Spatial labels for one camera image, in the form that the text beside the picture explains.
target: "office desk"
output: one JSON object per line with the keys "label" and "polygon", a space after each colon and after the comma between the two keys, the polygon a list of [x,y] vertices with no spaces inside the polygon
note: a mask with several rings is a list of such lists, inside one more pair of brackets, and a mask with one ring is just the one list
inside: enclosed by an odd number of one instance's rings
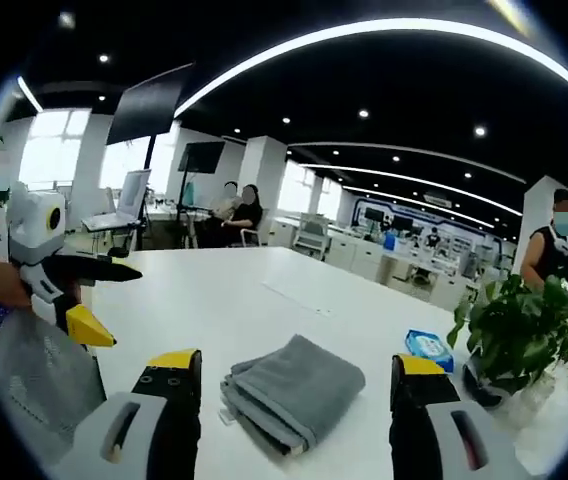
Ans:
{"label": "office desk", "polygon": [[[393,478],[392,355],[406,351],[409,328],[444,338],[452,314],[285,248],[143,251],[128,261],[143,278],[101,283],[92,295],[93,312],[118,340],[97,349],[104,387],[107,395],[129,391],[150,358],[200,348],[196,479]],[[458,366],[468,358],[465,332],[455,351]],[[360,367],[366,387],[318,448],[275,461],[239,424],[221,422],[219,382],[234,363],[280,348],[295,333]]]}

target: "wet wipes package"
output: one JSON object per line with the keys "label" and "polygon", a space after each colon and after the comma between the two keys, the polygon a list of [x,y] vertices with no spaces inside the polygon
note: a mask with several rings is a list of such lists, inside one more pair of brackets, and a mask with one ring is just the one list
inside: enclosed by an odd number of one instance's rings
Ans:
{"label": "wet wipes package", "polygon": [[437,335],[419,330],[409,330],[404,341],[411,355],[433,360],[446,373],[453,373],[453,356]]}

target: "laptop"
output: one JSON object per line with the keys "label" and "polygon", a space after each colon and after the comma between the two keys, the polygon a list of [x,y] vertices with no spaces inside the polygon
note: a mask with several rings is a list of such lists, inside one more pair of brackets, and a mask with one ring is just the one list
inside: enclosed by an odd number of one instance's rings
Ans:
{"label": "laptop", "polygon": [[117,204],[117,209],[113,213],[94,215],[82,219],[82,224],[89,232],[101,230],[115,230],[117,228],[132,227],[138,224],[140,208],[144,201],[144,193],[151,169],[133,170],[126,174],[122,193]]}

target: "window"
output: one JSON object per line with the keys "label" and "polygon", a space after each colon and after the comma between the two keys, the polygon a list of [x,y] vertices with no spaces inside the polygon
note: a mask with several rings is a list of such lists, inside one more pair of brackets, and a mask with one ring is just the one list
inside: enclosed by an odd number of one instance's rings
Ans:
{"label": "window", "polygon": [[322,181],[322,192],[320,193],[320,203],[317,206],[317,213],[324,215],[331,220],[337,220],[337,212],[340,209],[342,198],[342,187],[339,183],[329,178]]}
{"label": "window", "polygon": [[290,212],[308,213],[314,182],[315,174],[312,171],[290,160],[286,162],[277,208]]}
{"label": "window", "polygon": [[47,110],[28,132],[19,180],[30,190],[49,190],[53,182],[72,182],[90,110]]}
{"label": "window", "polygon": [[[151,176],[148,180],[149,186],[155,190],[155,193],[166,193],[168,176],[175,155],[177,134],[178,126],[174,122],[168,133],[158,135],[155,139],[151,157]],[[124,185],[124,177],[128,172],[144,168],[149,141],[150,137],[142,137],[107,145],[102,162],[100,188],[120,189]]]}

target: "black ceiling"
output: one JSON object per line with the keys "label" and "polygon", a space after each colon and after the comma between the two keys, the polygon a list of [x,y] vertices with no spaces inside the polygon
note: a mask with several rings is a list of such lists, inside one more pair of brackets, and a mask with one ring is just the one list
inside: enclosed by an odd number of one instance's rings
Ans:
{"label": "black ceiling", "polygon": [[[145,2],[117,11],[77,9],[76,28],[51,28],[24,76],[44,108],[90,106],[113,113],[123,89],[196,62],[185,97],[253,54],[282,41],[354,21],[398,16],[474,23],[523,39],[488,4],[477,1],[298,0],[287,2]],[[532,2],[543,35],[524,39],[568,68],[568,7]],[[101,64],[98,56],[111,56]],[[105,95],[106,101],[97,97]],[[370,112],[366,120],[357,112]],[[32,115],[22,101],[11,118]],[[291,123],[282,123],[289,117]],[[544,174],[568,185],[568,83],[536,62],[476,39],[427,32],[387,32],[335,39],[291,52],[221,86],[181,120],[187,128],[287,144],[358,142],[399,145],[467,158],[512,179],[441,157],[356,147],[293,147],[300,162],[384,170],[464,189],[521,210],[523,193]],[[473,128],[484,125],[485,138]],[[240,134],[234,129],[241,129]],[[335,156],[333,150],[339,150]],[[393,162],[394,155],[401,157]],[[469,172],[471,179],[464,177]],[[349,174],[346,184],[420,196],[431,187]],[[446,193],[460,210],[513,236],[517,217]]]}

